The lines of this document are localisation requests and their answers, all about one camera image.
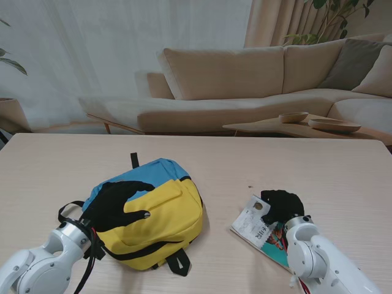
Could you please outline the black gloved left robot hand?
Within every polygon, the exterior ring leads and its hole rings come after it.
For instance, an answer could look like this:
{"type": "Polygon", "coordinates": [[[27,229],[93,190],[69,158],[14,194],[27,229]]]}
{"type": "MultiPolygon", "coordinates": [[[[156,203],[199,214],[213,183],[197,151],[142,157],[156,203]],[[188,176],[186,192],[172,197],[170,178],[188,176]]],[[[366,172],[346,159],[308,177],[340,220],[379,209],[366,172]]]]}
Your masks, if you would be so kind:
{"type": "Polygon", "coordinates": [[[124,227],[136,221],[146,219],[150,212],[146,210],[126,213],[124,206],[128,199],[137,192],[150,192],[154,186],[142,181],[121,181],[105,183],[94,200],[83,211],[81,218],[97,232],[107,232],[113,228],[124,227]]]}

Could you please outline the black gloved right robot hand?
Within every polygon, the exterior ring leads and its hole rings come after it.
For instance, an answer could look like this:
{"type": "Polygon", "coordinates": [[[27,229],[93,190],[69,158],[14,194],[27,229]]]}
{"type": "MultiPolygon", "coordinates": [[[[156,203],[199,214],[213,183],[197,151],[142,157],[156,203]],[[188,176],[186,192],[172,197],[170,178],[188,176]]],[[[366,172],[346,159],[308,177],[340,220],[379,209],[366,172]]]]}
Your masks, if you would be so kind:
{"type": "Polygon", "coordinates": [[[275,222],[285,224],[294,217],[304,216],[303,203],[296,194],[285,190],[263,190],[260,199],[270,205],[269,211],[262,217],[266,225],[275,222]]]}

